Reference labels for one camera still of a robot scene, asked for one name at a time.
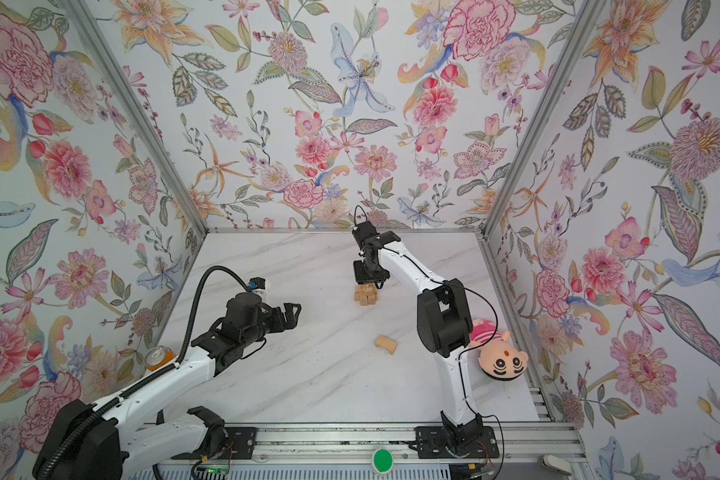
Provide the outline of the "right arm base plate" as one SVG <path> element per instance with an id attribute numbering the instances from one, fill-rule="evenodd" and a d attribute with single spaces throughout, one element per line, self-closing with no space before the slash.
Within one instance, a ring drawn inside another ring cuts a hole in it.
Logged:
<path id="1" fill-rule="evenodd" d="M 484 427 L 477 439 L 461 447 L 447 447 L 442 428 L 438 426 L 419 426 L 414 429 L 414 445 L 420 459 L 474 459 L 494 460 L 501 457 L 500 445 L 494 429 Z"/>

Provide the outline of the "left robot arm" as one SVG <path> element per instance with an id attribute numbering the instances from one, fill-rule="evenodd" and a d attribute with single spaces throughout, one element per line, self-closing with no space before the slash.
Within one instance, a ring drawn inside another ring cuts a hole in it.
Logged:
<path id="1" fill-rule="evenodd" d="M 232 441 L 226 422 L 204 406 L 150 426 L 166 406 L 251 356 L 270 334 L 294 329 L 302 307 L 268 305 L 254 278 L 199 336 L 185 333 L 178 356 L 131 385 L 57 413 L 32 469 L 36 479 L 126 479 L 177 455 L 217 458 Z"/>

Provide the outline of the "arched wood block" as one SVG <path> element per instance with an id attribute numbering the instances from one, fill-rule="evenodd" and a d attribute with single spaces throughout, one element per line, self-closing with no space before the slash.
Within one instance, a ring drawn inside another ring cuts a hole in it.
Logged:
<path id="1" fill-rule="evenodd" d="M 376 291 L 364 291 L 359 294 L 361 301 L 375 302 L 378 298 Z"/>
<path id="2" fill-rule="evenodd" d="M 375 346 L 393 355 L 397 350 L 398 343 L 384 335 L 379 335 L 375 340 Z"/>

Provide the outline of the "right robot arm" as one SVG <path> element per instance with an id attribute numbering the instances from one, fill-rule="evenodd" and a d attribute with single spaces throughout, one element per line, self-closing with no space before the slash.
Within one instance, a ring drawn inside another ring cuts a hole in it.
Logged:
<path id="1" fill-rule="evenodd" d="M 473 408 L 469 353 L 474 325 L 467 294 L 458 279 L 448 280 L 410 253 L 392 231 L 379 232 L 369 221 L 357 224 L 352 235 L 360 258 L 353 262 L 356 283 L 377 288 L 395 278 L 416 295 L 416 331 L 433 354 L 443 396 L 441 424 L 415 429 L 415 449 L 421 459 L 497 459 L 500 450 L 494 429 Z"/>

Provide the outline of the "printed wood block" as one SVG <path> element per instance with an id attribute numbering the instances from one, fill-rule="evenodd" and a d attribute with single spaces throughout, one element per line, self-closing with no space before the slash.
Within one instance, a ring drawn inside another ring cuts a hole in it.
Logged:
<path id="1" fill-rule="evenodd" d="M 377 287 L 374 284 L 359 285 L 358 289 L 366 294 L 375 293 L 377 291 Z"/>

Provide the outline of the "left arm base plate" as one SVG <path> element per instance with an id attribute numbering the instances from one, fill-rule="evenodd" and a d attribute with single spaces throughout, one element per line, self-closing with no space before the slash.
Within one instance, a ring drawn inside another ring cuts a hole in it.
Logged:
<path id="1" fill-rule="evenodd" d="M 226 427 L 206 433 L 200 446 L 172 457 L 172 460 L 251 460 L 258 429 L 256 427 Z"/>

